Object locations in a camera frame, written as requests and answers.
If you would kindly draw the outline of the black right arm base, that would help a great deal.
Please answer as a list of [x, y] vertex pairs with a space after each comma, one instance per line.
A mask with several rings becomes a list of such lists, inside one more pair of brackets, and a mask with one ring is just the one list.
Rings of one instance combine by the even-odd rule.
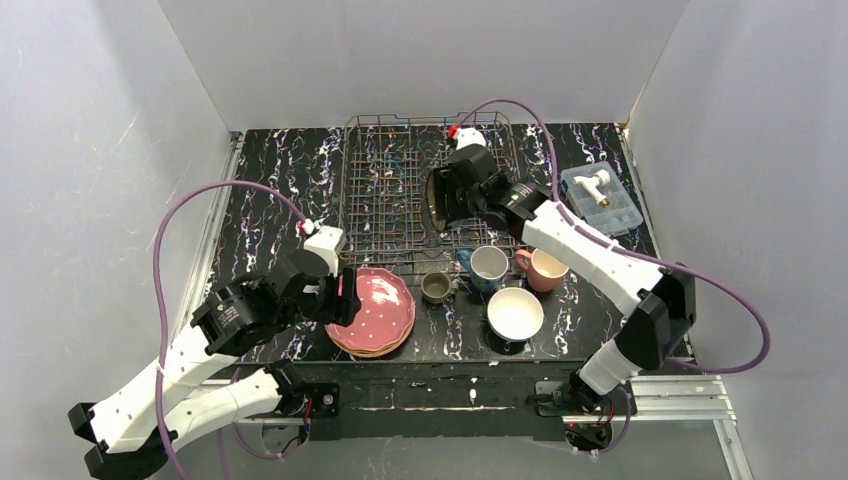
[[566, 421], [565, 436], [574, 453], [598, 456], [620, 445], [636, 413], [628, 383], [598, 395], [582, 384], [540, 381], [525, 403], [541, 417], [578, 416], [583, 421]]

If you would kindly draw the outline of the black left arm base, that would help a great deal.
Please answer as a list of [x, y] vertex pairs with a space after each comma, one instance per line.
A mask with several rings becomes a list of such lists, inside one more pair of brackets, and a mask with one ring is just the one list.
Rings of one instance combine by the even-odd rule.
[[278, 458], [286, 458], [310, 439], [312, 421], [315, 418], [338, 415], [340, 385], [307, 381], [293, 363], [287, 360], [267, 364], [263, 370], [277, 382], [276, 392], [281, 399], [274, 411], [298, 420], [297, 434], [277, 453]]

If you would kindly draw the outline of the blue handled mug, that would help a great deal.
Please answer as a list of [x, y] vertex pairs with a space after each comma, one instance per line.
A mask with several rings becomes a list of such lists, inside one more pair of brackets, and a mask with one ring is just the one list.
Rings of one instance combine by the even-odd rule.
[[506, 253], [491, 245], [458, 250], [456, 260], [469, 274], [473, 287], [483, 294], [493, 293], [510, 271]]

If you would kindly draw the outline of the white bowl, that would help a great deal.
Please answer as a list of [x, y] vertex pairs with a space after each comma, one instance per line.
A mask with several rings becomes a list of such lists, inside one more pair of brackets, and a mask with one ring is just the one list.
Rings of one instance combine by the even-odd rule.
[[544, 310], [537, 297], [522, 288], [505, 287], [494, 293], [486, 307], [489, 326], [500, 338], [522, 342], [542, 328]]

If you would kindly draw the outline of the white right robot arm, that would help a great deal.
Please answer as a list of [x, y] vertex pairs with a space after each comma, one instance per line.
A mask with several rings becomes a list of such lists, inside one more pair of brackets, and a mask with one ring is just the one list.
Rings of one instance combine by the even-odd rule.
[[436, 230], [470, 218], [552, 255], [605, 294], [624, 315], [622, 329], [571, 375], [572, 397], [596, 400], [664, 364], [695, 322], [695, 279], [654, 258], [633, 258], [549, 190], [514, 180], [478, 144], [454, 151], [430, 171], [424, 193]]

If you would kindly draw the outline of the pink handled mug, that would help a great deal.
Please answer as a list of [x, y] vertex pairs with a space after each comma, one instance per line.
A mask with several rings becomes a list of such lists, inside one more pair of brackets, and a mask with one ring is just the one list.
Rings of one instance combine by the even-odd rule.
[[514, 258], [525, 272], [529, 286], [536, 292], [554, 290], [569, 272], [567, 265], [541, 249], [520, 249], [515, 252]]

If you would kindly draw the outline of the teal bowl beige inside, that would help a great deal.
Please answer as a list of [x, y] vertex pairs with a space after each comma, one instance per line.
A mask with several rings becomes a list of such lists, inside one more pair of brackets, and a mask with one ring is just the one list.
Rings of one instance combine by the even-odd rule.
[[445, 228], [444, 196], [441, 191], [442, 169], [430, 171], [425, 186], [426, 210], [435, 231], [442, 232]]

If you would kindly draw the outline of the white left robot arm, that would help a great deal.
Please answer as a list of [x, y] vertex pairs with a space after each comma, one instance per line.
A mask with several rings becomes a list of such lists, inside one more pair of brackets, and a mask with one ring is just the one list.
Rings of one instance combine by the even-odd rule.
[[68, 418], [92, 443], [84, 461], [95, 479], [147, 479], [176, 451], [240, 419], [297, 414], [328, 392], [309, 384], [289, 361], [277, 361], [225, 387], [195, 390], [256, 346], [303, 321], [350, 325], [361, 307], [357, 271], [331, 268], [297, 249], [270, 272], [249, 272], [212, 291], [189, 325], [124, 387], [97, 403], [79, 403]]

